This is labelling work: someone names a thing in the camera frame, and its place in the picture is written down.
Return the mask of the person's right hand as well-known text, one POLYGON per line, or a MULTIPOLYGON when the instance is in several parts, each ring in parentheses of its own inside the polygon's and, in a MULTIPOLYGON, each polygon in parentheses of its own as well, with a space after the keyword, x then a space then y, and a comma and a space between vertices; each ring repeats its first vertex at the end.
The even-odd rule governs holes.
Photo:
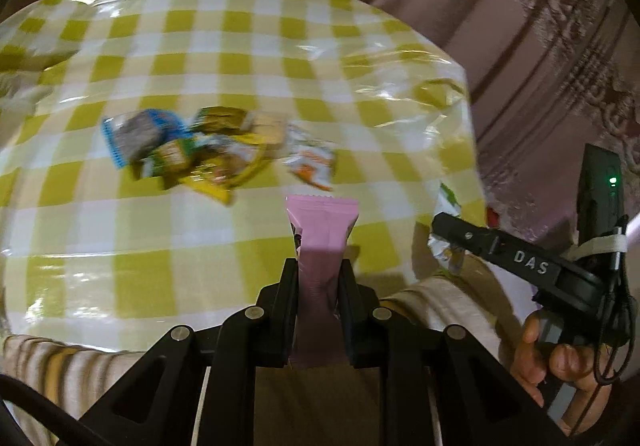
POLYGON ((536 313, 524 323, 522 335, 515 348, 510 374, 533 397, 538 406, 544 406, 541 385, 549 374, 569 385, 576 392, 560 419, 559 427, 565 435, 585 433, 602 416, 612 392, 611 385, 600 385, 593 373, 594 351, 591 348, 572 348, 560 344, 548 358, 537 348, 540 321, 536 313))

